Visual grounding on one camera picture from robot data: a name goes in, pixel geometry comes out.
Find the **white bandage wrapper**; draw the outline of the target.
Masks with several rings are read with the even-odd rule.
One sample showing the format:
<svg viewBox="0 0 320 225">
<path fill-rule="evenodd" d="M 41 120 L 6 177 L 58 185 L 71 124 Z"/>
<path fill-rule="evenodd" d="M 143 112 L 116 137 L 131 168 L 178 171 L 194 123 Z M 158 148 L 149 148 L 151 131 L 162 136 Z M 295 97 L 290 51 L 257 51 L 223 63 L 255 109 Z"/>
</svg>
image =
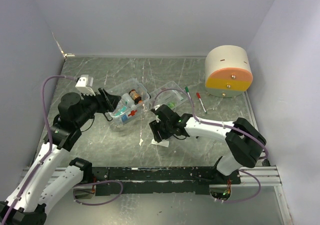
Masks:
<svg viewBox="0 0 320 225">
<path fill-rule="evenodd" d="M 166 147 L 166 148 L 168 148 L 170 142 L 167 141 L 167 140 L 163 140 L 163 141 L 161 141 L 161 142 L 157 142 L 157 141 L 155 141 L 154 139 L 152 139 L 151 144 L 152 144 L 152 145 L 156 145 L 156 146 L 161 146 L 161 147 Z"/>
</svg>

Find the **blue white medicine bottle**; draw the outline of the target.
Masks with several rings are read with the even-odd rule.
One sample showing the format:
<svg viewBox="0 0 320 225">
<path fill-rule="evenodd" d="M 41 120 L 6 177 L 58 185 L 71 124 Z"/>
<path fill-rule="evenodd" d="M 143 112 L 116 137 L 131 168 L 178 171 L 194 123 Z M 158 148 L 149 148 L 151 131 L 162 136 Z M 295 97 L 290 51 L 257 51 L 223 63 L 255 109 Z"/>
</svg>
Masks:
<svg viewBox="0 0 320 225">
<path fill-rule="evenodd" d="M 128 120 L 128 116 L 126 114 L 121 116 L 121 121 L 123 124 L 125 124 L 127 122 L 127 120 Z"/>
</svg>

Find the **brown orange medicine bottle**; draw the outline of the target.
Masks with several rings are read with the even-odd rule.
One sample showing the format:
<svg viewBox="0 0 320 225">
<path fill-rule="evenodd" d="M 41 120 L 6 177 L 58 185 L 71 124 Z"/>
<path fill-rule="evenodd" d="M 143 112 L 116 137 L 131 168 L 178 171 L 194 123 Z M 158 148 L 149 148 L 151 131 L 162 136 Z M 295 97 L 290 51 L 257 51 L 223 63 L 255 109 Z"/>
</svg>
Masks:
<svg viewBox="0 0 320 225">
<path fill-rule="evenodd" d="M 135 89 L 132 89 L 128 94 L 132 98 L 132 100 L 134 101 L 135 105 L 137 105 L 143 101 L 142 96 Z"/>
</svg>

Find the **white teal medicine bottle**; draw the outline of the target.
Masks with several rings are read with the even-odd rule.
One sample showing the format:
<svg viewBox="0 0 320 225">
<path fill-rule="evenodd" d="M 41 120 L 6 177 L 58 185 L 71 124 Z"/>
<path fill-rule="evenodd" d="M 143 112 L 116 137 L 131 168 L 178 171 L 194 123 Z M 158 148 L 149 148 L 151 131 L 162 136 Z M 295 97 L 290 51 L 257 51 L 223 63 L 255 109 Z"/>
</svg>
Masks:
<svg viewBox="0 0 320 225">
<path fill-rule="evenodd" d="M 134 100 L 132 99 L 132 97 L 128 94 L 125 93 L 121 96 L 123 103 L 125 104 L 125 106 L 127 106 L 128 108 L 131 108 L 135 105 Z"/>
</svg>

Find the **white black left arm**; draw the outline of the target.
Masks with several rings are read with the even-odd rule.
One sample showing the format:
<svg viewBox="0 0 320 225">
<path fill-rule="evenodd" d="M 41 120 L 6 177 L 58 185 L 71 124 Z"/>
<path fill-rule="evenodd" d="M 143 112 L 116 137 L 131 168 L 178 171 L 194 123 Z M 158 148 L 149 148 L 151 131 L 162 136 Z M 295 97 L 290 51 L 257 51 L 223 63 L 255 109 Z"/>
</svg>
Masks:
<svg viewBox="0 0 320 225">
<path fill-rule="evenodd" d="M 67 79 L 76 82 L 78 92 L 62 96 L 52 125 L 44 117 L 47 135 L 38 156 L 17 188 L 0 203 L 3 225 L 43 225 L 53 206 L 69 190 L 98 184 L 92 163 L 82 158 L 73 159 L 54 182 L 49 180 L 82 135 L 82 126 L 96 114 L 114 112 L 122 98 L 103 88 L 95 92 L 93 78 L 88 75 Z"/>
</svg>

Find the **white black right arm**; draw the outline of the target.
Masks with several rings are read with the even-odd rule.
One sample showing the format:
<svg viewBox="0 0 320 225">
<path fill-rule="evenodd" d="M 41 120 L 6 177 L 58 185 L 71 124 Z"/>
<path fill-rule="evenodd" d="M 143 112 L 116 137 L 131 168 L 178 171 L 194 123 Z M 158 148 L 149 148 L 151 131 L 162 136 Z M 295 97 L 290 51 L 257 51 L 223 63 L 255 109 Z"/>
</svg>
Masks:
<svg viewBox="0 0 320 225">
<path fill-rule="evenodd" d="M 218 159 L 215 170 L 229 176 L 246 167 L 254 168 L 265 153 L 266 139 L 245 118 L 236 121 L 214 121 L 193 114 L 178 115 L 167 105 L 152 109 L 155 120 L 149 123 L 153 140 L 161 144 L 171 137 L 204 137 L 227 144 L 229 152 Z"/>
</svg>

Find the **small green medicine box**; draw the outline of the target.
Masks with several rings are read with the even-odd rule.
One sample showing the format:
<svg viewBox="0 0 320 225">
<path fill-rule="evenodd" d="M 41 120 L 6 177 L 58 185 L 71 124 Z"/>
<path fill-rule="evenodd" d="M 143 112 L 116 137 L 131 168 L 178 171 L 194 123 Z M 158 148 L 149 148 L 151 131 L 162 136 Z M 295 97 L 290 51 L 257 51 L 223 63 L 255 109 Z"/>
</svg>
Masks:
<svg viewBox="0 0 320 225">
<path fill-rule="evenodd" d="M 173 108 L 173 107 L 175 106 L 175 104 L 172 103 L 172 102 L 170 102 L 170 103 L 168 104 L 168 106 L 169 106 L 170 108 Z"/>
</svg>

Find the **teal blister pack bag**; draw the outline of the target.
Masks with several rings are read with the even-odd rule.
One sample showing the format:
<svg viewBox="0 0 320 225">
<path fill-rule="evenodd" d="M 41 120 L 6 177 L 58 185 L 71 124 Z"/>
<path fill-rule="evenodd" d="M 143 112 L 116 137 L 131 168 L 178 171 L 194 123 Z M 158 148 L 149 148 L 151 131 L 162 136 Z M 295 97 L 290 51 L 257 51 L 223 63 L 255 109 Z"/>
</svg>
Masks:
<svg viewBox="0 0 320 225">
<path fill-rule="evenodd" d="M 126 112 L 127 109 L 128 109 L 127 106 L 122 105 L 122 106 L 118 107 L 118 108 L 116 109 L 116 111 L 112 113 L 112 115 L 113 115 L 114 117 L 122 116 L 122 115 Z"/>
</svg>

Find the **clear plastic medicine box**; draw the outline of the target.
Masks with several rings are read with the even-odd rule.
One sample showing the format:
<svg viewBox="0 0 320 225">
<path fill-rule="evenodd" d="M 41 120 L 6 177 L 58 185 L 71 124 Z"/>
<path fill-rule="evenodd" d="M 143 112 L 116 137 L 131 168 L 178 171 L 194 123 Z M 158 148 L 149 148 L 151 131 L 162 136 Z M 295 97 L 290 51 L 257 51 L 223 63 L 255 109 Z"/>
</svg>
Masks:
<svg viewBox="0 0 320 225">
<path fill-rule="evenodd" d="M 117 127 L 132 122 L 150 109 L 151 95 L 136 78 L 130 78 L 106 91 L 120 96 L 115 111 L 108 113 Z"/>
</svg>

